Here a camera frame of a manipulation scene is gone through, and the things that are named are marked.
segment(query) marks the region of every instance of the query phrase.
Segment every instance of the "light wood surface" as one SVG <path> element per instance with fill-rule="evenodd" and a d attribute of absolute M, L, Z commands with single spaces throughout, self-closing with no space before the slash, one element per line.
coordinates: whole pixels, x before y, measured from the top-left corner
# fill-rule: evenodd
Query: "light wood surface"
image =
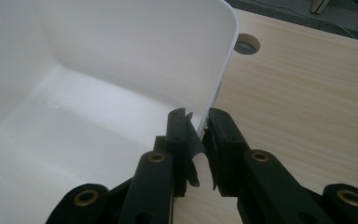
<path fill-rule="evenodd" d="M 234 52 L 215 107 L 236 121 L 251 148 L 265 149 L 301 185 L 358 188 L 358 41 L 237 11 L 241 33 L 260 51 Z M 198 156 L 201 187 L 189 187 L 174 223 L 241 223 L 236 200 L 212 192 Z"/>

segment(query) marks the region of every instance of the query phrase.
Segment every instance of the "white plastic bin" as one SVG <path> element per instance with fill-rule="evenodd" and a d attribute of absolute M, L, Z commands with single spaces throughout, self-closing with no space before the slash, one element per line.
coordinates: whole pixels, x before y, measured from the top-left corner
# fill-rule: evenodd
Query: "white plastic bin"
<path fill-rule="evenodd" d="M 201 133 L 237 34 L 221 0 L 0 0 L 0 223 L 127 180 L 175 108 Z"/>

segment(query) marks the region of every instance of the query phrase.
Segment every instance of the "circular hole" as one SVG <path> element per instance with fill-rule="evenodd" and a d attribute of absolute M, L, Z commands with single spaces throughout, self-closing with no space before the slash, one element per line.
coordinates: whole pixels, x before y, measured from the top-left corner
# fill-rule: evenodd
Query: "circular hole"
<path fill-rule="evenodd" d="M 267 155 L 264 152 L 255 152 L 254 154 L 252 154 L 252 157 L 256 161 L 262 161 L 262 162 L 269 161 L 269 155 Z"/>
<path fill-rule="evenodd" d="M 136 224 L 149 224 L 152 222 L 152 215 L 149 213 L 140 213 L 135 217 Z"/>
<path fill-rule="evenodd" d="M 252 35 L 239 34 L 234 50 L 240 54 L 252 55 L 260 50 L 260 42 Z"/>
<path fill-rule="evenodd" d="M 358 207 L 358 194 L 348 190 L 348 189 L 341 189 L 337 191 L 337 196 L 350 205 Z"/>
<path fill-rule="evenodd" d="M 305 224 L 318 223 L 318 220 L 316 219 L 316 217 L 309 213 L 300 212 L 300 213 L 298 213 L 298 218 Z"/>
<path fill-rule="evenodd" d="M 74 204 L 77 206 L 87 206 L 94 203 L 100 197 L 95 189 L 85 189 L 78 193 L 74 198 Z"/>
<path fill-rule="evenodd" d="M 149 156 L 149 160 L 152 162 L 161 162 L 165 160 L 165 156 L 159 153 L 154 153 Z"/>

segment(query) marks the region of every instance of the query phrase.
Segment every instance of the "wooden table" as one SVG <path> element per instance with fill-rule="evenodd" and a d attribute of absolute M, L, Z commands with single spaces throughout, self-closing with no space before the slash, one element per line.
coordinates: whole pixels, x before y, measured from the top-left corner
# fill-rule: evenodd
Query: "wooden table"
<path fill-rule="evenodd" d="M 237 10 L 241 33 L 261 45 L 232 54 L 215 107 L 251 148 L 273 153 L 301 185 L 358 188 L 358 40 Z M 201 187 L 177 199 L 173 223 L 241 223 L 233 198 L 212 191 L 203 155 Z"/>

